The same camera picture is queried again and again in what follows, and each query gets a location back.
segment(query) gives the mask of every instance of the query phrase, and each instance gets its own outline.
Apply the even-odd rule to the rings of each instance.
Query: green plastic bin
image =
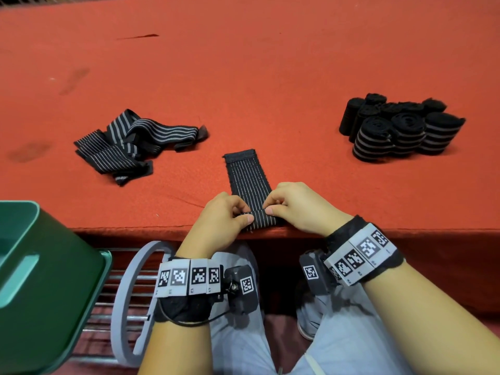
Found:
[[[56,370],[111,268],[33,201],[0,201],[0,375]]]

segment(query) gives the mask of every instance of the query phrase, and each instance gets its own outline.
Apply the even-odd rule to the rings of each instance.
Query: person's right hand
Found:
[[[266,214],[281,217],[303,232],[324,237],[353,218],[335,208],[304,183],[278,184],[264,201],[263,208]]]

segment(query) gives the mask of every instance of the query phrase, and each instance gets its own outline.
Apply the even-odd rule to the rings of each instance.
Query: red fabric surface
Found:
[[[480,290],[473,303],[500,310],[486,277],[498,277],[488,259],[499,255],[500,235],[499,12],[499,0],[107,0],[1,10],[0,198],[35,200],[89,237],[180,240],[208,200],[230,191],[222,155],[255,148],[272,187],[304,181],[392,238],[428,238],[418,241],[423,251],[474,238],[464,252],[489,267],[470,271]],[[147,34],[158,37],[122,39]],[[347,100],[367,92],[438,98],[467,123],[438,157],[362,163],[337,129]],[[153,176],[119,188],[72,143],[125,108],[167,125],[204,124],[211,137],[163,152]],[[291,236],[303,234],[247,235]],[[421,261],[437,266],[438,257]],[[454,276],[474,260],[457,258]]]

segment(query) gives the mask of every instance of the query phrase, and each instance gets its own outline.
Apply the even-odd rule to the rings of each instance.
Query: gray plastic ring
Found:
[[[172,254],[175,253],[173,247],[164,241],[152,241],[141,248],[134,258],[130,261],[123,278],[120,281],[118,290],[116,291],[115,303],[111,313],[111,349],[116,357],[118,363],[127,367],[139,367],[144,357],[145,348],[151,335],[153,328],[153,319],[150,317],[144,322],[141,335],[135,342],[134,350],[130,349],[127,335],[127,315],[128,306],[130,304],[130,295],[134,289],[134,284],[142,269],[142,266],[149,258],[149,256],[156,250],[163,250],[165,252],[163,261],[167,261]],[[152,316],[154,308],[156,307],[156,297],[153,297],[147,316]]]

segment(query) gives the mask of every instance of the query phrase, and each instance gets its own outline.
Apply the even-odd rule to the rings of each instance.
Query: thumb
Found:
[[[270,216],[281,217],[290,222],[291,213],[289,207],[285,205],[270,205],[266,208],[266,214]]]
[[[239,229],[241,230],[244,227],[247,227],[248,225],[250,225],[253,222],[254,217],[251,214],[242,214],[242,215],[239,215],[238,217],[235,217],[233,220],[236,221],[236,224],[238,225]]]

